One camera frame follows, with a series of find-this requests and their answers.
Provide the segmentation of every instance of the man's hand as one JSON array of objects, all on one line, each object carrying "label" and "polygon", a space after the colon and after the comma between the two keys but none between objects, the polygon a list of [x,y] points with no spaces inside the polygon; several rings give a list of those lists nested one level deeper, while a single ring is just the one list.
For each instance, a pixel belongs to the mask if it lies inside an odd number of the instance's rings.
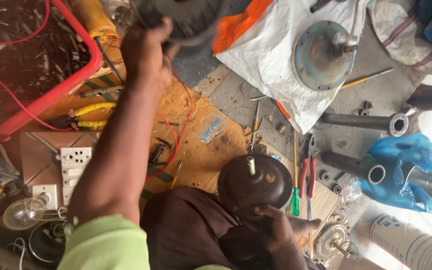
[{"label": "man's hand", "polygon": [[296,245],[295,234],[303,235],[309,231],[316,230],[321,224],[321,219],[304,220],[291,218],[291,221],[283,212],[271,205],[262,205],[254,208],[254,212],[260,216],[267,216],[272,219],[272,231],[270,235],[265,235],[266,249],[274,253],[281,248]]},{"label": "man's hand", "polygon": [[180,46],[178,44],[163,44],[171,34],[173,25],[171,18],[163,17],[158,27],[143,30],[133,26],[124,37],[121,54],[126,66],[126,85],[136,81],[150,84],[153,90],[162,94],[170,85],[172,79],[171,61],[176,56]]}]

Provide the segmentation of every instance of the cardboard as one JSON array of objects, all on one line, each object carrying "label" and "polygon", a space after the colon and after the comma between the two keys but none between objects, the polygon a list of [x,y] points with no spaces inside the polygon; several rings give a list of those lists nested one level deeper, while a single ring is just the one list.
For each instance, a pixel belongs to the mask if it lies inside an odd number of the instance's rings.
[{"label": "cardboard", "polygon": [[[176,156],[163,173],[164,175],[160,175],[159,178],[147,179],[144,186],[146,196],[141,198],[140,203],[141,210],[152,193],[165,191],[171,186],[173,176],[181,159],[184,161],[177,177],[176,187],[193,186],[210,193],[216,193],[220,169],[231,159],[248,153],[247,142],[251,139],[251,136],[246,136],[246,134],[251,132],[248,132],[247,129],[245,132],[243,127],[219,111],[205,96],[200,96],[190,89],[189,92],[193,99],[193,112],[181,138]],[[158,111],[163,114],[168,122],[179,124],[179,126],[172,126],[178,136],[186,121],[190,107],[188,94],[183,86],[177,80],[173,80],[161,100]],[[171,131],[159,116],[154,120],[153,131],[157,132],[153,132],[152,151],[157,147],[158,140],[156,137],[174,143]],[[291,160],[283,156],[264,139],[259,143],[266,145],[267,154],[282,162],[291,176],[293,175]],[[165,153],[161,160],[169,160],[171,154],[172,151]],[[321,219],[324,223],[333,213],[338,202],[339,197],[336,194],[316,181],[314,197],[311,200],[311,217]],[[298,218],[307,219],[306,199],[300,200],[299,211]],[[316,236],[320,229],[314,231],[313,235]],[[308,243],[306,237],[297,237],[298,244],[302,248]]]}]

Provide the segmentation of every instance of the man's arm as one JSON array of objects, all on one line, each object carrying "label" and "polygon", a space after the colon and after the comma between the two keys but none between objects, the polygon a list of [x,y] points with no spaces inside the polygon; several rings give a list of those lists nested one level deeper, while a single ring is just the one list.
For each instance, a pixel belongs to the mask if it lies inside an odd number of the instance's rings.
[{"label": "man's arm", "polygon": [[121,53],[127,70],[124,92],[96,146],[93,158],[71,197],[69,220],[79,223],[122,214],[139,225],[139,199],[146,180],[153,121],[161,96],[171,83],[171,60],[179,46],[163,43],[171,20],[148,31],[133,28]]}]

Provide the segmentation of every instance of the electrical socket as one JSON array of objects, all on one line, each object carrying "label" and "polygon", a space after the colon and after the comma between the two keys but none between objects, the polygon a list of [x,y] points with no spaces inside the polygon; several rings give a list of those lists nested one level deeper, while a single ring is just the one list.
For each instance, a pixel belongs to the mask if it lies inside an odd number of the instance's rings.
[{"label": "electrical socket", "polygon": [[33,197],[45,193],[49,197],[45,210],[58,210],[58,192],[55,184],[33,185]]},{"label": "electrical socket", "polygon": [[61,166],[86,167],[91,154],[91,147],[61,147]]},{"label": "electrical socket", "polygon": [[71,200],[71,195],[73,195],[74,186],[71,187],[63,187],[63,203],[64,206],[69,205],[69,201]]}]

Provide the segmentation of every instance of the person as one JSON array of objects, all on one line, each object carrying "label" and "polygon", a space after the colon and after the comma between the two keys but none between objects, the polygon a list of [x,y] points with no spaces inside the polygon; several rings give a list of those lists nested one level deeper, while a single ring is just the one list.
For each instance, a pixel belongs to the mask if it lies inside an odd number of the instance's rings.
[{"label": "person", "polygon": [[74,229],[58,269],[307,269],[295,233],[315,230],[321,221],[290,221],[270,205],[255,212],[271,230],[252,230],[217,194],[178,187],[155,194],[140,220],[153,120],[179,49],[165,43],[172,23],[162,20],[153,29],[130,29],[123,40],[125,90],[72,194]]}]

